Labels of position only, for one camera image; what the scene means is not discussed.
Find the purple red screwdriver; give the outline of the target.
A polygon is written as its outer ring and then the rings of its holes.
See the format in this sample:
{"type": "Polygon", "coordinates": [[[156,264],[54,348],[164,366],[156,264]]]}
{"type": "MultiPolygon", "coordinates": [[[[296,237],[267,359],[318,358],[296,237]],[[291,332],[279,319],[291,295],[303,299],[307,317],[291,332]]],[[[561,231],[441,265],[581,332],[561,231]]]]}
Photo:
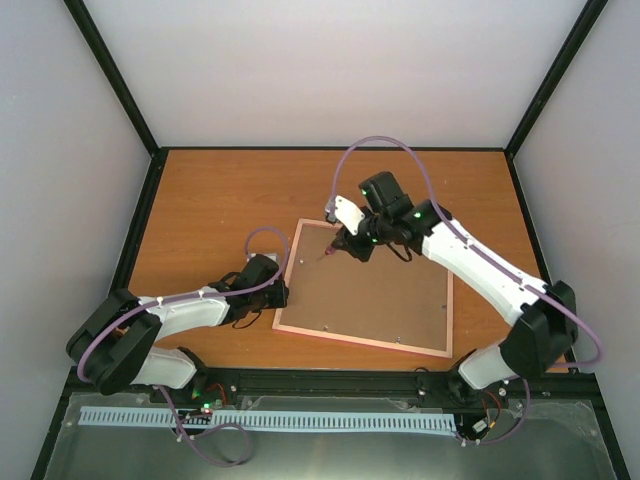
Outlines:
{"type": "Polygon", "coordinates": [[[318,257],[318,261],[321,261],[327,257],[331,257],[340,251],[340,248],[336,248],[334,245],[328,245],[323,253],[318,257]]]}

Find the pink picture frame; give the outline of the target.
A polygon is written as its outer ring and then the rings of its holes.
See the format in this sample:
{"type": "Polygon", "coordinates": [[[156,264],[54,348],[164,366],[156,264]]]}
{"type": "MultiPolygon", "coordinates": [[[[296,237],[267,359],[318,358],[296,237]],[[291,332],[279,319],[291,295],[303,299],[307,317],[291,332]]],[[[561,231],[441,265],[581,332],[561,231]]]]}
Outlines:
{"type": "Polygon", "coordinates": [[[338,229],[299,220],[284,279],[287,305],[273,329],[317,338],[450,358],[453,275],[421,256],[403,262],[375,248],[362,263],[324,252],[338,229]]]}

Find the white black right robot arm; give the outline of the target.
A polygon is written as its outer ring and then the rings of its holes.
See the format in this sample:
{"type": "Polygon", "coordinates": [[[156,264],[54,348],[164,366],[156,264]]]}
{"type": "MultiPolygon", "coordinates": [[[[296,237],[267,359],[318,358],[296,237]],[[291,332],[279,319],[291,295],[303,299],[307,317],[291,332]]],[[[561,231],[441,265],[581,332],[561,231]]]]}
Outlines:
{"type": "Polygon", "coordinates": [[[332,249],[361,262],[380,246],[402,247],[405,262],[424,256],[473,288],[510,327],[503,340],[458,362],[452,373],[455,388],[481,390],[498,381],[538,378],[574,345],[575,294],[566,283],[549,285],[516,269],[437,203],[413,204],[388,171],[359,188],[364,206],[340,195],[327,202],[327,220],[340,226],[332,249]]]}

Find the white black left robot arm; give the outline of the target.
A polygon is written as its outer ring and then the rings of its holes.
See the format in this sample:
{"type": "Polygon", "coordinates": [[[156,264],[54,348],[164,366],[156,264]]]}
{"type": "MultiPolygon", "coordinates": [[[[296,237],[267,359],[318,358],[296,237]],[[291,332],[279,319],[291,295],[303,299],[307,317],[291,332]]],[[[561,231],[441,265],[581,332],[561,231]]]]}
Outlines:
{"type": "Polygon", "coordinates": [[[72,335],[66,353],[78,377],[103,395],[131,385],[161,385],[197,402],[208,390],[202,362],[185,347],[167,350],[155,343],[198,328],[237,326],[251,314],[285,307],[287,297],[278,256],[252,254],[241,271],[186,294],[110,293],[72,335]]]}

